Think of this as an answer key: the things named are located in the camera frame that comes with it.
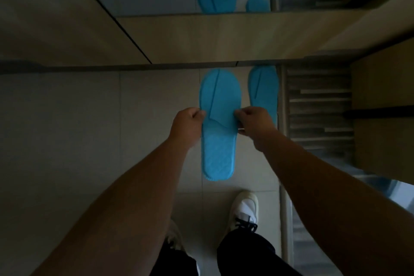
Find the metal floor threshold strip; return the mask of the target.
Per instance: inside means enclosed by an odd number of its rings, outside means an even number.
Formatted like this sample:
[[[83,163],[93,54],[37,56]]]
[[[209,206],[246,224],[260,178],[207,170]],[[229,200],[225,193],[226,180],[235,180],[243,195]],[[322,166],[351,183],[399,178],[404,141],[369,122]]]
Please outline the metal floor threshold strip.
[[[289,97],[287,67],[281,65],[278,68],[279,94],[278,94],[278,128],[286,137],[289,136]],[[290,266],[294,265],[293,244],[293,215],[292,201],[280,183],[280,218],[281,218],[281,245],[282,258]]]

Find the person's left hand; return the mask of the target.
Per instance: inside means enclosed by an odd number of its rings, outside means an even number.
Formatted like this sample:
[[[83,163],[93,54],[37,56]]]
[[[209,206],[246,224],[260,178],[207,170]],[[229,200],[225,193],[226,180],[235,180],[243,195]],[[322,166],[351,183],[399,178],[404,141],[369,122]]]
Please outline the person's left hand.
[[[202,124],[191,120],[187,114],[187,108],[185,108],[175,116],[168,140],[189,150],[199,141]]]

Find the wooden side cabinet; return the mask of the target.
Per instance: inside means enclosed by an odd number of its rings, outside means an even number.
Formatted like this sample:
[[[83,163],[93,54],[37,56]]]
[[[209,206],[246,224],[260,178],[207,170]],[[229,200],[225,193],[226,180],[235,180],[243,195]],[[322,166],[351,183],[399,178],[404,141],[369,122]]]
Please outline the wooden side cabinet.
[[[351,64],[352,109],[414,105],[414,38]],[[354,121],[358,168],[414,185],[414,117]]]

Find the person's right forearm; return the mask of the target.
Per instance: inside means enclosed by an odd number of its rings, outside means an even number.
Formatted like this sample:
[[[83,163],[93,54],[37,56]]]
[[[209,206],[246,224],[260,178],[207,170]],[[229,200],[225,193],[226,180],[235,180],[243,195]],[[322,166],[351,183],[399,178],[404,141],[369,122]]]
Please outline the person's right forearm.
[[[276,129],[251,136],[343,276],[414,276],[414,215]]]

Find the person's right hand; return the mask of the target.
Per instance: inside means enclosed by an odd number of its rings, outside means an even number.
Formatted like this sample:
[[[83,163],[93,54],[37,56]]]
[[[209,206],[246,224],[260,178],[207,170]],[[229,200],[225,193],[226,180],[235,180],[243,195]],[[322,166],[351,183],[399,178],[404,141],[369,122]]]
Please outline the person's right hand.
[[[253,141],[256,150],[263,152],[266,148],[267,138],[276,130],[277,128],[268,111],[263,107],[256,107],[256,126],[254,131],[250,133],[238,132],[238,134],[249,137]]]

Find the person's left forearm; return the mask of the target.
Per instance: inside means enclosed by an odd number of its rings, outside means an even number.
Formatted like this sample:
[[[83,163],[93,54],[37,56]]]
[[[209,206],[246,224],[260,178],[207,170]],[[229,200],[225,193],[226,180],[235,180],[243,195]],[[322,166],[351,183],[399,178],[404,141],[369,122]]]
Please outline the person's left forearm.
[[[31,276],[149,276],[199,137],[170,136],[85,211]]]

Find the black trousers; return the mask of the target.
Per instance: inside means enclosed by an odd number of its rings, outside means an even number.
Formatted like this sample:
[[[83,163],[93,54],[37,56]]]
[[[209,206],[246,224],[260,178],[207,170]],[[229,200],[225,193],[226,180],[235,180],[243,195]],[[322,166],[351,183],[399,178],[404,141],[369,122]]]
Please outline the black trousers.
[[[229,232],[216,251],[221,276],[302,276],[257,233]],[[198,264],[188,253],[169,249],[164,241],[149,276],[200,276]]]

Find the white sneaker with black laces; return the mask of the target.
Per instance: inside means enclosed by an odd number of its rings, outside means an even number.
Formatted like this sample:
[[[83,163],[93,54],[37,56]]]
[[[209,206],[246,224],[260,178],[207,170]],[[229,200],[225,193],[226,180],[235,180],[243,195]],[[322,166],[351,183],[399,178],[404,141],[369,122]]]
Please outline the white sneaker with black laces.
[[[183,238],[175,222],[170,219],[165,242],[169,249],[187,253],[184,247]]]
[[[258,198],[251,191],[239,193],[233,201],[225,235],[236,229],[255,233],[258,227]]]

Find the light wooden cabinet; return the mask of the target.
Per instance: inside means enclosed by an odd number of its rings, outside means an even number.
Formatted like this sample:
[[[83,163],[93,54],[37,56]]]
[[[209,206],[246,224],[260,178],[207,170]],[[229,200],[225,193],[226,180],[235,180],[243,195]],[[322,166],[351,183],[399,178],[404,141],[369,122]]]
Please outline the light wooden cabinet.
[[[414,30],[414,0],[370,10],[116,16],[102,0],[0,0],[0,62],[47,68],[278,61],[361,52]]]

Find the blue disposable slipper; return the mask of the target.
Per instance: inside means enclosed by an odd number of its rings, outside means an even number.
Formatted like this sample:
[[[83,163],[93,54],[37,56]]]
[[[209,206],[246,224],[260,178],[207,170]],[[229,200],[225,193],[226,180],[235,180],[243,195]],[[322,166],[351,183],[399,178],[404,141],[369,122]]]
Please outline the blue disposable slipper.
[[[255,66],[248,77],[250,105],[266,109],[277,126],[279,77],[275,66]]]
[[[210,181],[232,177],[238,121],[234,111],[241,108],[241,88],[233,73],[225,69],[208,71],[200,84],[199,107],[206,112],[201,134],[201,169]]]

